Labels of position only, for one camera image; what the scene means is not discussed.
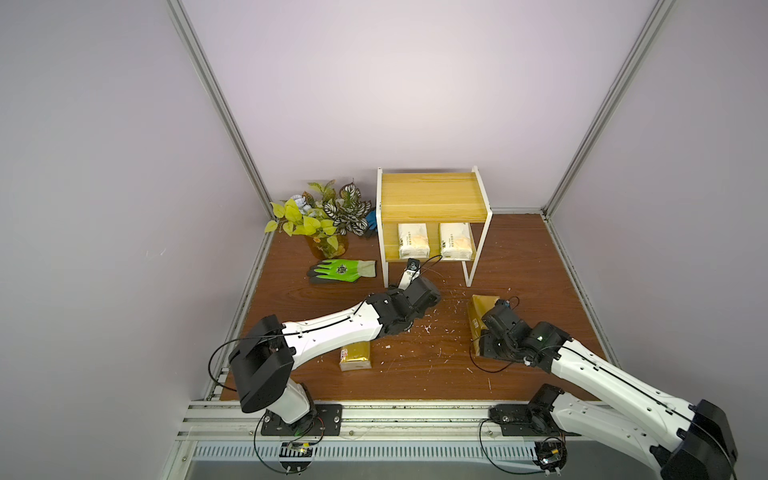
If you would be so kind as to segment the gold tissue pack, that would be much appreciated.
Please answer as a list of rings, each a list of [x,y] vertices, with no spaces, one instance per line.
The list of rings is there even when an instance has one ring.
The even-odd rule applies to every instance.
[[[342,372],[371,369],[370,343],[358,342],[342,347],[339,368]]]
[[[480,337],[487,330],[483,316],[495,306],[498,300],[498,296],[491,295],[473,295],[471,297],[467,314],[471,351],[475,357],[481,355]]]

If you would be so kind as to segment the white tissue pack green edge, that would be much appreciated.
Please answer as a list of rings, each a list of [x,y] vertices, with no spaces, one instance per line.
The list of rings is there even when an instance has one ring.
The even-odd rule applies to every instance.
[[[398,229],[398,254],[401,259],[428,259],[430,244],[425,223],[400,223]]]

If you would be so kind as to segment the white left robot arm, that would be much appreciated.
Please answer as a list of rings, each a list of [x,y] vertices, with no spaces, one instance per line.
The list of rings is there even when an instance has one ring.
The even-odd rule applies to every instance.
[[[308,389],[291,379],[294,370],[347,345],[407,331],[440,300],[430,280],[415,277],[404,289],[371,294],[337,313],[285,323],[275,315],[261,319],[229,356],[241,411],[264,410],[291,426],[314,420],[316,407]]]

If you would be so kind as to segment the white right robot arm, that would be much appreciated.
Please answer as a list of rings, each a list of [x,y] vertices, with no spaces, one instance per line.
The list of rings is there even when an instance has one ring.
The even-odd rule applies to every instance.
[[[470,358],[522,364],[568,381],[601,400],[591,405],[544,384],[525,405],[490,408],[505,436],[540,435],[534,464],[556,472],[566,463],[565,436],[580,435],[619,451],[660,479],[733,479],[738,451],[726,413],[650,386],[590,351],[559,327],[529,326],[504,299],[474,296],[468,307]]]

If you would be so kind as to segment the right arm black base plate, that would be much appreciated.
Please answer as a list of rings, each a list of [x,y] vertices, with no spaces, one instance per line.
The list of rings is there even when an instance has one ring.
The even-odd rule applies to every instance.
[[[566,431],[554,421],[551,412],[542,406],[497,404],[488,410],[488,418],[498,425],[503,436],[562,436]]]

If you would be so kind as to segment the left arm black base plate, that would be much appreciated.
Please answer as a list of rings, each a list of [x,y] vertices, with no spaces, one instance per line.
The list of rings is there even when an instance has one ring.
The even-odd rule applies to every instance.
[[[299,420],[288,423],[276,413],[267,410],[260,427],[264,437],[339,436],[343,419],[343,406],[321,403],[312,406]]]

